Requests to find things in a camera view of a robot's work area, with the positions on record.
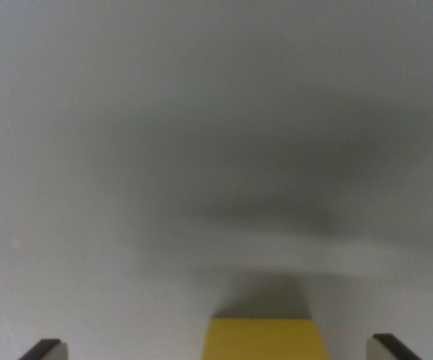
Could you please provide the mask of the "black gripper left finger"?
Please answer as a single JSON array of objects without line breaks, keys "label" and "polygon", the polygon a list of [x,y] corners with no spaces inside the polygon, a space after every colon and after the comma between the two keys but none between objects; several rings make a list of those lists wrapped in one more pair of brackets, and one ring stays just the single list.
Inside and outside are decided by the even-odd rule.
[{"label": "black gripper left finger", "polygon": [[68,360],[68,345],[60,339],[41,339],[20,360]]}]

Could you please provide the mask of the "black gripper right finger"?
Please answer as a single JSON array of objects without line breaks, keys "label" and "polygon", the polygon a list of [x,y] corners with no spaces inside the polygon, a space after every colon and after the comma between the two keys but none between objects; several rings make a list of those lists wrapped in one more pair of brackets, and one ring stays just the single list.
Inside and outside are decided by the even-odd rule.
[{"label": "black gripper right finger", "polygon": [[422,360],[414,351],[390,333],[374,334],[366,342],[367,360]]}]

